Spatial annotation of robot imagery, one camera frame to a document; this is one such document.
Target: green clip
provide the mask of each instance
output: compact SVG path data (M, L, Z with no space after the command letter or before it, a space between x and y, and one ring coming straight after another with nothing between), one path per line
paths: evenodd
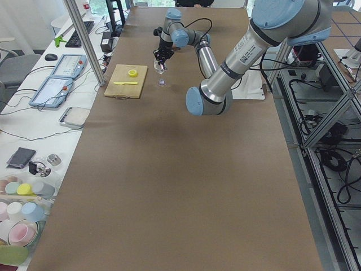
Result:
M63 40L63 35L60 35L59 37L54 38L55 41L55 47L58 48L60 45L60 42L66 42Z

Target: label sticker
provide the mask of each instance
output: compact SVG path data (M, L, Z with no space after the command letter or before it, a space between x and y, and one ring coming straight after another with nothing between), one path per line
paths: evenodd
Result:
M236 45L235 52L239 61L248 66L248 64L262 51L256 44L247 43L248 38L244 36Z

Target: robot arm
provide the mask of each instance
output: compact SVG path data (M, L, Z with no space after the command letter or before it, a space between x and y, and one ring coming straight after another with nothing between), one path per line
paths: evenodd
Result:
M159 56L162 54L157 55L159 50L165 48L169 52L173 42L178 47L187 44L195 46L199 50L206 79L199 88L188 90L187 109L198 116L222 114L232 102L231 86L268 48L279 45L286 38L290 46L316 43L328 38L332 4L333 0L256 0L248 31L220 66L208 46L209 38L202 37L201 32L185 28L181 23L182 14L170 8L160 34L160 48L155 51L157 68L163 72L166 59L173 54L162 58Z

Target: tablet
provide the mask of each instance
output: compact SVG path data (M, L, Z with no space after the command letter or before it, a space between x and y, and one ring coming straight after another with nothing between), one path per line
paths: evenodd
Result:
M69 95L73 80L71 78L49 76L30 100L34 107L58 108Z
M77 78L86 64L86 55L64 54L60 57L52 76Z

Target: blue cup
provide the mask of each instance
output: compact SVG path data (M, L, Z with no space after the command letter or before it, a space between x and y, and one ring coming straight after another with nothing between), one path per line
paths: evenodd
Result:
M30 222L38 222L45 216L44 209L34 202L27 202L21 208L24 217Z

